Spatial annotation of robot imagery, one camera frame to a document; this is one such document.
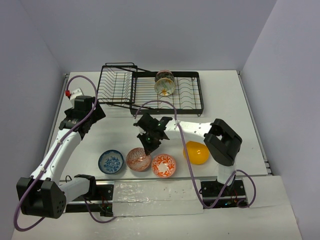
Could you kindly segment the orange lattice pattern bowl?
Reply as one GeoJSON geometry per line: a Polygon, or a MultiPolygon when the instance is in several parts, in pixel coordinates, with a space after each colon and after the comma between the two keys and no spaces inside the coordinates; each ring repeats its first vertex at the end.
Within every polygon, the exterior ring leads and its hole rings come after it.
{"type": "Polygon", "coordinates": [[[151,164],[152,157],[146,155],[144,148],[136,147],[129,151],[126,156],[127,166],[135,172],[145,171],[151,164]]]}

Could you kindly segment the white orange flower bowl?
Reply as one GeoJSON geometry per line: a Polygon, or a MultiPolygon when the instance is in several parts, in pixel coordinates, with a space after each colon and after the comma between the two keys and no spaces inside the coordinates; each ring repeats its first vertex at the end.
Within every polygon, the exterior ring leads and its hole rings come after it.
{"type": "Polygon", "coordinates": [[[167,97],[172,95],[175,89],[176,89],[176,86],[174,81],[167,77],[160,78],[154,84],[154,91],[162,97],[167,97]]]}

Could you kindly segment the grey leaf pattern bowl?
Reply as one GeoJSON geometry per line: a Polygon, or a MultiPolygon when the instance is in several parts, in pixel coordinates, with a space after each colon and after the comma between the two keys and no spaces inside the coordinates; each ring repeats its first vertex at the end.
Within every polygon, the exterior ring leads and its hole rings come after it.
{"type": "Polygon", "coordinates": [[[174,81],[175,79],[173,73],[169,70],[160,70],[159,72],[156,73],[154,80],[155,82],[157,82],[162,78],[170,79],[172,81],[174,81]]]}

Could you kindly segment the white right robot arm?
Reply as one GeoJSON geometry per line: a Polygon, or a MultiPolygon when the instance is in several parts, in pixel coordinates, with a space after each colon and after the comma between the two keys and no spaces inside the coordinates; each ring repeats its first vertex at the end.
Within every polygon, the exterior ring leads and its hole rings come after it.
{"type": "Polygon", "coordinates": [[[139,129],[137,138],[146,155],[158,149],[163,140],[183,139],[185,142],[203,143],[218,164],[218,192],[227,196],[235,189],[235,162],[243,140],[224,120],[217,118],[214,122],[198,123],[168,116],[158,120],[145,113],[133,125],[139,129]]]}

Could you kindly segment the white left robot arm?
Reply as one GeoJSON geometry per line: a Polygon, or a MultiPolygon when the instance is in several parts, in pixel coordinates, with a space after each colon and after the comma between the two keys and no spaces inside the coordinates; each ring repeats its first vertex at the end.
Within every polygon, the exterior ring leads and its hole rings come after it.
{"type": "Polygon", "coordinates": [[[90,200],[98,193],[91,175],[78,174],[65,186],[59,182],[74,150],[91,126],[106,115],[96,97],[85,95],[77,96],[64,113],[55,142],[43,161],[30,177],[22,177],[16,184],[18,210],[24,215],[58,219],[72,200],[80,196],[90,200]]]}

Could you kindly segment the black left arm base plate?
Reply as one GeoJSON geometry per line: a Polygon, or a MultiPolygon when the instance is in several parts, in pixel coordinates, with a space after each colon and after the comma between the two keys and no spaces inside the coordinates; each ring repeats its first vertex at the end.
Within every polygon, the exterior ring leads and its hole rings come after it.
{"type": "MultiPolygon", "coordinates": [[[[98,181],[93,196],[85,197],[91,213],[100,217],[111,218],[113,214],[113,193],[115,183],[112,181],[98,181]]],[[[65,213],[88,213],[84,199],[79,196],[66,205],[65,213]]]]}

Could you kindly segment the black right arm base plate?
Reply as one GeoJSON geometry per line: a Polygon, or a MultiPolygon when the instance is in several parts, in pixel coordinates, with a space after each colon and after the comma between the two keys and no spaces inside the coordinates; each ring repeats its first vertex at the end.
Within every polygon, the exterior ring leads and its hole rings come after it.
{"type": "MultiPolygon", "coordinates": [[[[199,194],[206,206],[212,205],[217,199],[223,185],[216,180],[201,180],[199,194]]],[[[234,179],[230,186],[227,186],[221,197],[213,207],[237,208],[245,207],[248,204],[244,183],[241,179],[234,179]]]]}

